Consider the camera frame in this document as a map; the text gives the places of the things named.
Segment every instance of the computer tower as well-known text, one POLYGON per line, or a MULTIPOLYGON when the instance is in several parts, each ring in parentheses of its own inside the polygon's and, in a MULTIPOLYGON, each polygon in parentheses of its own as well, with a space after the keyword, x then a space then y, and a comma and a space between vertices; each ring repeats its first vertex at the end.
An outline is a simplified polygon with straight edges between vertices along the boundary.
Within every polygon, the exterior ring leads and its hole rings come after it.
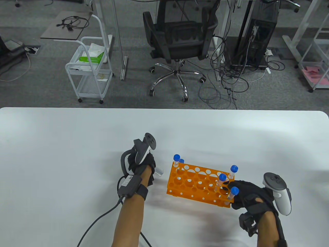
POLYGON ((234 57, 239 65, 259 67, 275 29, 280 1, 263 3, 255 0, 245 36, 238 42, 234 57))

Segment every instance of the white vr controller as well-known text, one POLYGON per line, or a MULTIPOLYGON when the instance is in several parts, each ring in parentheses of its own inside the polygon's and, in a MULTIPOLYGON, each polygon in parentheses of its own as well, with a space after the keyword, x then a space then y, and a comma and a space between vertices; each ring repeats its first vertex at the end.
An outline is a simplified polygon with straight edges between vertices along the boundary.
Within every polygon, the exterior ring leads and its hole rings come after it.
POLYGON ((264 174, 263 185, 273 191, 274 201, 278 211, 283 215, 291 213, 291 194, 286 182, 271 172, 264 174))

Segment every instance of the orange test tube rack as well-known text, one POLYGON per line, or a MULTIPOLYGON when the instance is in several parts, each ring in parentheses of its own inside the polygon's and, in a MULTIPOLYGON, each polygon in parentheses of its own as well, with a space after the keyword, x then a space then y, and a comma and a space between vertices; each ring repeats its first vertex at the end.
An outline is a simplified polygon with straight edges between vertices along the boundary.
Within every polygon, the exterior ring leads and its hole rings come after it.
POLYGON ((225 202, 234 202, 234 198, 232 200, 227 198, 230 193, 230 189, 227 187, 228 183, 222 184, 221 188, 215 191, 221 173, 224 173, 227 177, 229 175, 227 172, 183 163, 179 163, 178 167, 174 167, 173 162, 167 185, 167 194, 219 207, 230 207, 230 204, 225 204, 225 202))

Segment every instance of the sticker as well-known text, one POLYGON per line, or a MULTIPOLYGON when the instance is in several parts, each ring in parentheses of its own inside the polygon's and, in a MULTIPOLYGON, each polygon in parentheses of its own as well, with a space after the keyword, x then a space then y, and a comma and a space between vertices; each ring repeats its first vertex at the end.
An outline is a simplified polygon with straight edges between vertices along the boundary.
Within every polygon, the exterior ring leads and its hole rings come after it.
POLYGON ((130 180, 133 178, 132 175, 129 175, 126 180, 122 183, 121 186, 127 186, 127 184, 130 182, 130 180))

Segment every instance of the glove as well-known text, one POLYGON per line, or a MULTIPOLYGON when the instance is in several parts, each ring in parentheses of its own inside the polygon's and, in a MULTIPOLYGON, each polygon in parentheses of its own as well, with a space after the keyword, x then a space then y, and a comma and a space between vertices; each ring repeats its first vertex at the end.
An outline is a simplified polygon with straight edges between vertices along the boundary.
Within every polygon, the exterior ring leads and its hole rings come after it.
POLYGON ((260 188, 253 183, 236 180, 228 184, 229 189, 233 186, 239 189, 239 194, 234 197, 234 203, 232 203, 233 209, 240 209, 244 207, 258 223, 263 214, 267 211, 272 211, 278 215, 278 211, 275 209, 273 201, 273 191, 269 188, 260 188), (263 203, 257 202, 256 198, 263 200, 263 203))
POLYGON ((155 161, 153 155, 151 153, 148 153, 145 159, 143 160, 143 162, 139 165, 136 164, 135 157, 136 157, 136 153, 132 153, 131 155, 128 156, 128 164, 129 164, 128 170, 131 170, 135 175, 142 175, 146 167, 150 166, 152 169, 152 174, 148 181, 148 186, 152 185, 154 180, 153 174, 155 170, 155 161))

